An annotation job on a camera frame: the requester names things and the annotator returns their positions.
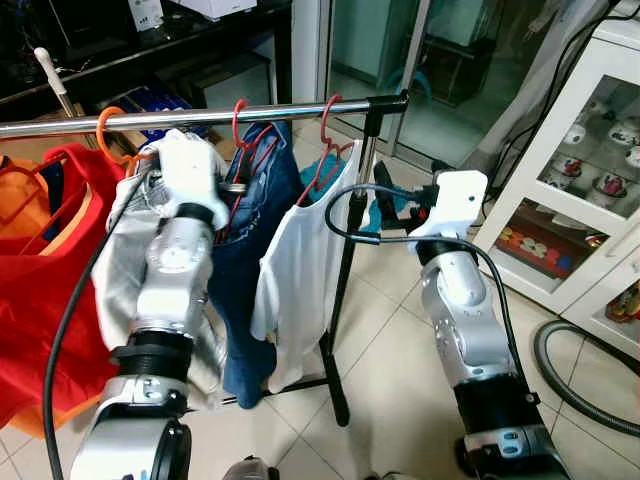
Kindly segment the white glass door cabinet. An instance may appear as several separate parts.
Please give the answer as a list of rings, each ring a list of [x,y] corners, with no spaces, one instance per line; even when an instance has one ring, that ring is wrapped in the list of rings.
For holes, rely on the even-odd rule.
[[[628,355],[639,282],[640,26],[604,20],[561,63],[557,95],[486,216],[477,242],[504,283]]]

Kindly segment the teal cloth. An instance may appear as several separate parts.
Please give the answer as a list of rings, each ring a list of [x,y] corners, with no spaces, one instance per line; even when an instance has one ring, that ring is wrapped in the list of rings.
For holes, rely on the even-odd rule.
[[[388,160],[376,155],[372,160],[372,182],[380,186],[407,189],[408,186],[397,186],[392,177],[390,165],[397,160]],[[324,207],[328,198],[326,193],[338,177],[343,177],[343,186],[355,184],[358,173],[356,165],[348,166],[348,161],[337,154],[326,154],[323,159],[306,166],[300,172],[303,195],[300,201],[302,209],[312,205]],[[407,229],[412,230],[426,218],[425,211],[420,206],[412,206],[404,197],[387,195],[385,192],[374,192],[369,200],[364,214],[361,216],[360,230],[365,233],[381,233],[384,230]]]

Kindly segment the robot left leg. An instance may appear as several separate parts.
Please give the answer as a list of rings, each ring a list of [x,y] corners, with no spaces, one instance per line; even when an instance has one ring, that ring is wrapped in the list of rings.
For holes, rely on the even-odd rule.
[[[247,456],[243,460],[234,462],[221,475],[220,480],[280,480],[279,471],[269,465],[264,458]]]

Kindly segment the blue flat box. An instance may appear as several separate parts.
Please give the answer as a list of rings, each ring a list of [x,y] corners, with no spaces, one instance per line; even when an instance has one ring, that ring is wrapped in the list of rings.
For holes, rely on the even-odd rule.
[[[123,95],[115,97],[115,99],[108,102],[108,106],[115,106],[123,110],[124,113],[165,113],[165,111],[179,111],[195,109],[186,99],[182,96],[173,93],[170,90],[166,90],[164,87],[156,86],[140,86],[133,88],[133,90],[124,92]],[[150,143],[151,141],[160,140],[164,137],[166,129],[179,128],[184,132],[195,133],[202,140],[212,140],[210,129],[205,125],[196,125],[196,127],[164,127],[157,129],[157,131],[141,131],[146,141],[143,145]]]

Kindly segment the blue denim jeans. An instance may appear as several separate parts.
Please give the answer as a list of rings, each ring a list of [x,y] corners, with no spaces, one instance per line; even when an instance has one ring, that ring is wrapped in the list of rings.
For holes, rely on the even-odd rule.
[[[301,183],[301,191],[293,197],[294,202],[300,197],[302,188]],[[212,247],[214,273],[207,292],[227,334],[223,385],[225,392],[236,397],[239,407],[252,410],[261,401],[262,383],[274,372],[276,362],[273,344],[253,337],[251,332],[260,260],[268,251],[275,232],[269,242],[237,244],[219,244],[218,233]]]

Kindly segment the white grey trousers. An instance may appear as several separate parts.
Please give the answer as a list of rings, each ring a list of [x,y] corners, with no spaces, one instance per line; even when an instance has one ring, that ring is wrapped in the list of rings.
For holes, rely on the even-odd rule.
[[[168,201],[159,166],[128,175],[116,183],[116,197],[106,227],[111,232],[99,260],[91,269],[99,330],[105,346],[123,347],[137,317],[137,298],[145,285],[147,247],[160,233],[163,206]],[[210,410],[227,397],[223,378],[227,365],[227,339],[216,323],[209,287],[214,273],[212,246],[205,248],[204,285],[197,289],[195,352],[187,372],[188,406]]]

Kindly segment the white t-shirt with flag prints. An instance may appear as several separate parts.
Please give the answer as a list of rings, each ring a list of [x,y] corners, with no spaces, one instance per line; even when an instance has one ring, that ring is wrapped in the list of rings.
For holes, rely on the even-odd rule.
[[[358,163],[352,151],[358,141],[329,148],[323,159],[308,166],[301,178],[292,166],[285,173],[298,187],[283,191],[284,210],[273,238],[259,260],[259,279],[250,332],[275,351],[275,367],[266,390],[280,393],[305,375],[308,356],[319,347],[337,296],[343,239],[326,227],[326,202],[338,189],[352,186]]]

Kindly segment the glass sliding door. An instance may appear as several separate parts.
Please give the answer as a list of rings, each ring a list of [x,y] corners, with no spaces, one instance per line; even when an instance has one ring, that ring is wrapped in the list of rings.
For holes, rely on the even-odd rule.
[[[406,90],[380,154],[435,172],[492,172],[526,138],[554,81],[617,0],[324,0],[326,91],[352,99]]]

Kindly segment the small white box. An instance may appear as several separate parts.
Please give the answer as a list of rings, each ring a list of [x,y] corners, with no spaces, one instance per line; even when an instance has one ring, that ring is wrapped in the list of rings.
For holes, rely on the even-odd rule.
[[[125,0],[131,12],[134,29],[145,32],[163,26],[163,0]]]

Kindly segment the wide white box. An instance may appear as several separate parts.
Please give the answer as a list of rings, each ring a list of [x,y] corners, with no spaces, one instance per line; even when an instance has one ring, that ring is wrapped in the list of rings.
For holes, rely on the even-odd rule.
[[[210,20],[248,12],[259,5],[259,0],[173,0],[173,3],[192,10]]]

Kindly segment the red clothes hanger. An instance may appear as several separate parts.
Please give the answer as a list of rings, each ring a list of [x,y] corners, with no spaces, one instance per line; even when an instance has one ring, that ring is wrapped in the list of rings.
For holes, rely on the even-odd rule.
[[[314,195],[323,195],[321,188],[329,186],[333,182],[337,175],[340,173],[340,169],[343,168],[340,165],[340,161],[343,159],[343,155],[347,151],[351,150],[355,146],[355,142],[349,141],[346,143],[339,143],[334,141],[328,134],[328,122],[330,115],[332,115],[332,109],[337,102],[342,101],[343,96],[340,93],[334,93],[326,101],[325,109],[320,116],[320,141],[323,143],[324,150],[321,152],[320,159],[311,166],[311,177],[305,183],[300,197],[294,202],[294,205],[298,207],[306,207],[314,202]]]
[[[244,124],[233,119],[230,132],[236,151],[224,182],[230,223],[218,233],[219,244],[270,241],[284,212],[301,191],[292,151],[291,125],[285,122]]]

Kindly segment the orange clothes hanger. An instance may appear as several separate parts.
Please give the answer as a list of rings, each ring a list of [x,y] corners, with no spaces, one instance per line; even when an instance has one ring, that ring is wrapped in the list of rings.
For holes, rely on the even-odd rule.
[[[151,168],[151,157],[141,152],[145,137],[133,131],[108,131],[106,128],[111,118],[124,114],[125,110],[119,106],[108,106],[102,110],[97,116],[93,140],[106,159],[119,166],[125,174],[145,172]]]

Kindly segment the red polo shirt striped collar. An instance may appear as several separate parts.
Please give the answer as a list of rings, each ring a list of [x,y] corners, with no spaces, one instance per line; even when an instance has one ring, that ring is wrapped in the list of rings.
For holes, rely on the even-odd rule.
[[[55,211],[59,232],[0,237],[0,428],[44,436],[40,402],[52,340],[93,251],[106,237],[123,170],[104,152],[77,143],[51,148],[45,160],[64,168]],[[114,375],[100,332],[93,285],[76,301],[61,343],[52,384],[52,420],[60,428],[99,401]]]

